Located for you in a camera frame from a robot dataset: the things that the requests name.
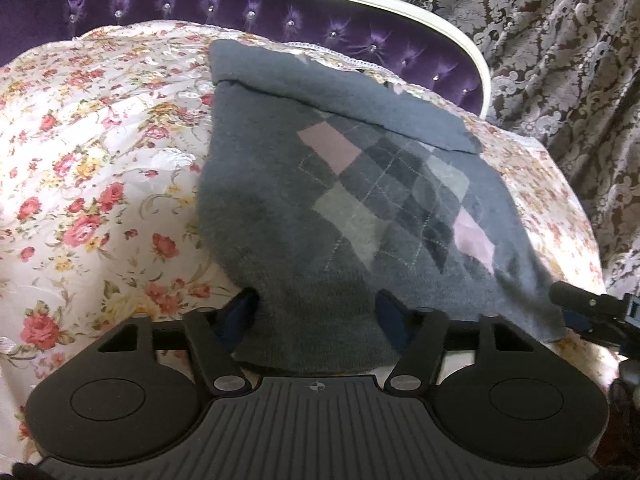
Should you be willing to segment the grey argyle knit sweater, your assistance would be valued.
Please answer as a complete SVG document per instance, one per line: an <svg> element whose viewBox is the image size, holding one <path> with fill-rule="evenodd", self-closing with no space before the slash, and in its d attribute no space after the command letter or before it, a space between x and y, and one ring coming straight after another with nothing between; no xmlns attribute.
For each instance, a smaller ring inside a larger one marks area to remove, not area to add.
<svg viewBox="0 0 640 480"><path fill-rule="evenodd" d="M394 362L374 314L497 313L534 338L565 325L500 174L460 118L359 72L216 40L201 240L258 291L240 361L312 375Z"/></svg>

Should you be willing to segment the floral bed cover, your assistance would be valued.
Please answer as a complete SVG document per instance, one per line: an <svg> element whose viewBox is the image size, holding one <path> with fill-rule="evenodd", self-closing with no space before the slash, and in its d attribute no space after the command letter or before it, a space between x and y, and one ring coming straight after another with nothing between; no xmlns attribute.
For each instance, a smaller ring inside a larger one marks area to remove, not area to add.
<svg viewBox="0 0 640 480"><path fill-rule="evenodd" d="M38 455L29 393L135 313L169 321L238 290L198 237L215 26L102 27L1 70L1 463Z"/></svg>

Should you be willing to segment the purple tufted chaise sofa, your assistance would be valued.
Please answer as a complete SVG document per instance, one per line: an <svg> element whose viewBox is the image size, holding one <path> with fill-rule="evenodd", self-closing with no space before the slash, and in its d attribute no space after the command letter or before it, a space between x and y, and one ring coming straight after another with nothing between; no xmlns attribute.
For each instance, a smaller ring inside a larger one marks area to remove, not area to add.
<svg viewBox="0 0 640 480"><path fill-rule="evenodd" d="M489 68L474 42L400 0L1 0L1 61L102 26L155 20L315 44L384 67L480 117L491 101Z"/></svg>

